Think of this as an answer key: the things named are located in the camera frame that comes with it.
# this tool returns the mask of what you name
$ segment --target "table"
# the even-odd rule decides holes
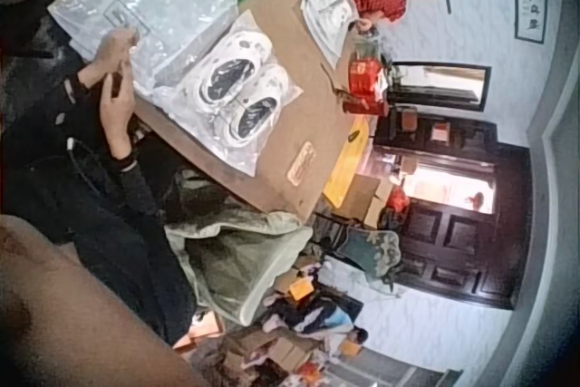
[[[257,162],[254,177],[229,167],[161,110],[140,98],[136,113],[193,165],[247,203],[264,212],[291,212],[304,222],[323,192],[354,117],[343,113],[342,104],[332,93],[321,68],[324,58],[305,27],[300,1],[246,0],[240,6],[240,12],[252,11],[260,28],[272,40],[279,62],[304,90],[282,111]],[[352,49],[352,41],[347,38],[344,53]],[[343,56],[336,68],[337,86],[347,84],[346,58]],[[316,156],[304,168],[304,178],[295,187],[286,174],[308,141],[313,144]]]

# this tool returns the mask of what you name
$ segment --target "pile of packages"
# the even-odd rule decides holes
[[[336,67],[343,52],[349,24],[358,18],[353,0],[302,0],[304,21],[326,58]]]
[[[250,176],[282,108],[302,92],[251,13],[237,19],[237,0],[56,0],[49,11],[86,60],[111,29],[137,29],[139,95]]]

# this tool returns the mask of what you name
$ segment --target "white wall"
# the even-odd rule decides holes
[[[400,299],[369,287],[364,273],[329,259],[320,281],[364,303],[356,324],[365,346],[402,362],[444,372],[463,370],[457,387],[471,387],[488,363],[511,312],[456,302],[403,286]]]
[[[451,0],[452,15],[445,0],[409,0],[407,14],[394,24],[385,21],[380,29],[395,61],[491,66],[483,114],[439,112],[495,122],[500,141],[527,146],[527,126],[552,62],[561,2],[548,0],[544,44],[515,39],[515,0]]]

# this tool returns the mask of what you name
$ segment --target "person in black clothing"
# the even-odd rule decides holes
[[[93,63],[9,126],[2,136],[3,213],[73,252],[173,345],[189,329],[196,301],[128,134],[135,43],[133,31],[113,31]],[[119,72],[117,91],[113,76]]]

